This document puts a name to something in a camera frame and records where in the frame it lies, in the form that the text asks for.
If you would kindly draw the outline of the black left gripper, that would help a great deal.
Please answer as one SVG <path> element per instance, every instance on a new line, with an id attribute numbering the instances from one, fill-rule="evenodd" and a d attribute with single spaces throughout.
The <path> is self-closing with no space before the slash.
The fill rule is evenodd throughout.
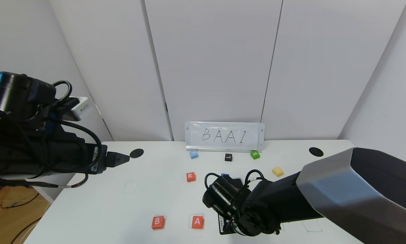
<path id="1" fill-rule="evenodd" d="M 47 141 L 47 167 L 58 173 L 91 174 L 103 157 L 104 145 L 86 143 L 84 139 Z M 129 155 L 109 151 L 106 167 L 115 168 L 129 160 Z"/>

